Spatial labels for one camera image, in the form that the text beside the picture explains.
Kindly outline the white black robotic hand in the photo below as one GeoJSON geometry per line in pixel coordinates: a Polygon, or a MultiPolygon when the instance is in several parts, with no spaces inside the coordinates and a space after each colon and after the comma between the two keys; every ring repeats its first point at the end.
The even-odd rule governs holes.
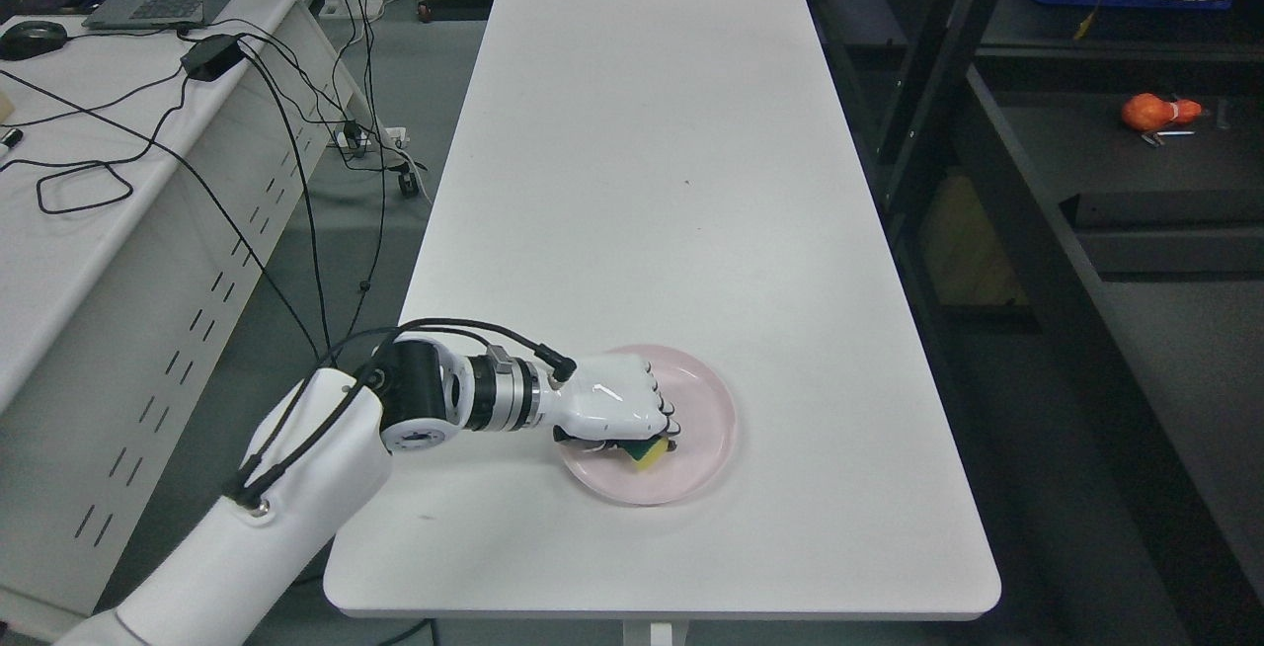
{"type": "Polygon", "coordinates": [[[661,394],[650,360],[635,353],[578,359],[564,383],[541,391],[538,425],[564,440],[672,440],[680,434],[672,401],[661,394]]]}

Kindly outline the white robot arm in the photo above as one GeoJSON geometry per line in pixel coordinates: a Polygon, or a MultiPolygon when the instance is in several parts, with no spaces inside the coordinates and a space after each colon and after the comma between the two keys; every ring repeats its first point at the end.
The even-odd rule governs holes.
{"type": "Polygon", "coordinates": [[[412,319],[348,375],[321,360],[284,394],[193,532],[63,645],[241,645],[386,484],[391,453],[477,425],[525,427],[576,362],[494,322],[412,319]]]}

